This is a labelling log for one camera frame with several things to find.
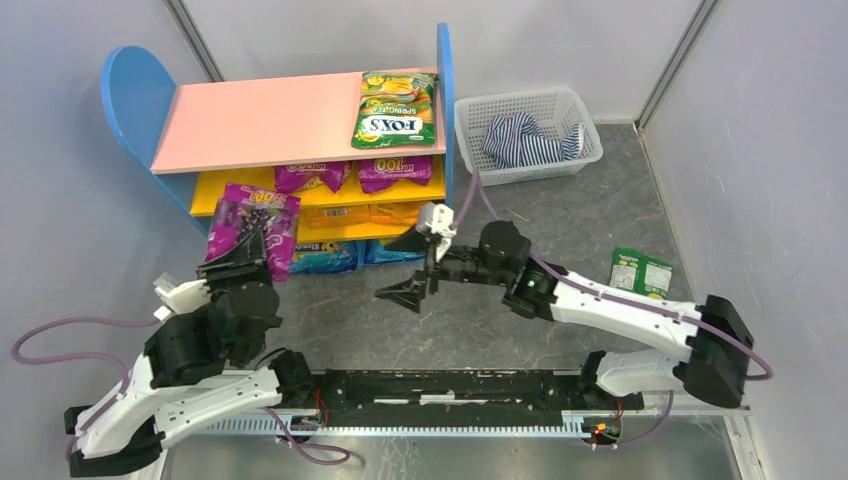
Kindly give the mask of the purple grape candy bag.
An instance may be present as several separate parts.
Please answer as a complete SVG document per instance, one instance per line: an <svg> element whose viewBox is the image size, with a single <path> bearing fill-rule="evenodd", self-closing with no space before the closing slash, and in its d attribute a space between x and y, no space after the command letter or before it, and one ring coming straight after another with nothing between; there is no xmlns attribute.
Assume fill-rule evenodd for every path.
<svg viewBox="0 0 848 480"><path fill-rule="evenodd" d="M205 259L223 256L256 232L263 240L272 281L286 281L296 249L300 206L301 199L294 195L228 183L216 204Z"/></svg>

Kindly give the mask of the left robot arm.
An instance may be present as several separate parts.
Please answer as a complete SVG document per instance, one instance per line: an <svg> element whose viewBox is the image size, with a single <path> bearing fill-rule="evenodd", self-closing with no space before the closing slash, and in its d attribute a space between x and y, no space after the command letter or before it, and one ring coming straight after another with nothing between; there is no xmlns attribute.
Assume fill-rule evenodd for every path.
<svg viewBox="0 0 848 480"><path fill-rule="evenodd" d="M305 357L284 350L266 366L196 396L192 387L244 367L282 323L265 260L208 262L198 278L158 287L169 315L145 342L127 381L97 404L65 415L76 449L73 478L127 475L220 420L263 407L299 407L315 389Z"/></svg>

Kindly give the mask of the purple 100 candy bag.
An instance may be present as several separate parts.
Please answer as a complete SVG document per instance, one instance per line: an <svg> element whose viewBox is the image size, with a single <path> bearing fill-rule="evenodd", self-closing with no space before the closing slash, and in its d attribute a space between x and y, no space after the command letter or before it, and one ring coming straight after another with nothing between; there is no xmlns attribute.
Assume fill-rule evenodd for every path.
<svg viewBox="0 0 848 480"><path fill-rule="evenodd" d="M277 192L292 194L324 185L338 192L351 172L349 162L306 163L276 166L274 186Z"/></svg>

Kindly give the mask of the blue Blendy candy bag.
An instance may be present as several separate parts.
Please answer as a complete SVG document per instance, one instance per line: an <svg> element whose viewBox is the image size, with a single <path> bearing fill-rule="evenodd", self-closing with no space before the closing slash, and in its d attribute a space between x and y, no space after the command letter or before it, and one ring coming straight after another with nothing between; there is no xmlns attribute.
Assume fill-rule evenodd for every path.
<svg viewBox="0 0 848 480"><path fill-rule="evenodd" d="M354 270L359 252L355 241L297 243L289 274L336 274Z"/></svg>

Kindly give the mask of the green Fox's candy bag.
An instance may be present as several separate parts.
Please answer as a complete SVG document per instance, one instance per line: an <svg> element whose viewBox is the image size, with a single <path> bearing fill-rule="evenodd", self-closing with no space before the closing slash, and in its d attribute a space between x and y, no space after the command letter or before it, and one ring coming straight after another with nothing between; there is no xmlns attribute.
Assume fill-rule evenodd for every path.
<svg viewBox="0 0 848 480"><path fill-rule="evenodd" d="M364 72L351 146L433 145L437 80L438 75L430 72Z"/></svg>

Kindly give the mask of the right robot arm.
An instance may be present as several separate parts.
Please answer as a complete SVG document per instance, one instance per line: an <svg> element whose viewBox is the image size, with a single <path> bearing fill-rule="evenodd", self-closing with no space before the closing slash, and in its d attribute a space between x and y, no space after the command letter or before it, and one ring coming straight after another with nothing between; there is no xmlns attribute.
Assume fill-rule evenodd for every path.
<svg viewBox="0 0 848 480"><path fill-rule="evenodd" d="M419 312L443 281L502 287L503 304L521 317L594 327L644 345L596 352L584 363L584 381L608 395L684 391L715 407L741 406L753 378L753 337L730 300L710 295L697 304L616 289L535 259L531 246L510 221L486 224L475 247L453 245L445 229L413 227L388 247L424 254L423 267L375 295Z"/></svg>

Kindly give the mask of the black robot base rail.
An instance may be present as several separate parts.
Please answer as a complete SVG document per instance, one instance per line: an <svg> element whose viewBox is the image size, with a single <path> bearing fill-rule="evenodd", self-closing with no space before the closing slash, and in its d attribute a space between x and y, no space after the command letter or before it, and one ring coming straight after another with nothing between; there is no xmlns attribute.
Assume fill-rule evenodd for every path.
<svg viewBox="0 0 848 480"><path fill-rule="evenodd" d="M576 371L325 370L274 408L328 414L311 425L297 422L298 433L322 427L325 433L506 435L563 430L574 412L611 417L644 405L641 394L615 397Z"/></svg>

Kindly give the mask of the orange mango candy bag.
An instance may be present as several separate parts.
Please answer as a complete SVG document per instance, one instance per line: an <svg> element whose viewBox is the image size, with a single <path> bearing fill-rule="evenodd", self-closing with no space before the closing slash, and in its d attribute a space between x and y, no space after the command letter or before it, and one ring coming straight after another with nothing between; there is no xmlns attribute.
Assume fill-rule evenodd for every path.
<svg viewBox="0 0 848 480"><path fill-rule="evenodd" d="M312 229L341 228L368 223L368 205L309 207L301 212L306 224Z"/></svg>

